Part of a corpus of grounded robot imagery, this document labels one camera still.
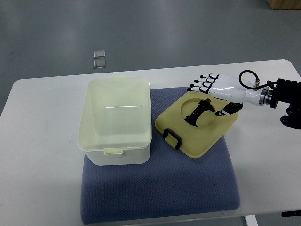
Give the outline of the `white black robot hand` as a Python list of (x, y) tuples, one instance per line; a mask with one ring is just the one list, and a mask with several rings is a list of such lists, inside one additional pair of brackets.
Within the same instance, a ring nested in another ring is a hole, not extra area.
[(217, 116), (232, 115), (242, 109), (243, 103), (263, 106), (269, 88), (255, 87), (254, 84), (224, 74), (203, 74), (189, 85), (188, 91), (208, 94), (214, 98), (225, 100), (228, 104), (216, 111)]

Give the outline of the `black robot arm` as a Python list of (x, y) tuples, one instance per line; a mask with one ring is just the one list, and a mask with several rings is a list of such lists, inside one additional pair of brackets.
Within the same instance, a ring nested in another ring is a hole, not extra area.
[(269, 101), (270, 108), (276, 108), (278, 102), (289, 104), (286, 114), (280, 122), (287, 127), (301, 129), (301, 83), (279, 78), (276, 82), (267, 81), (272, 89)]

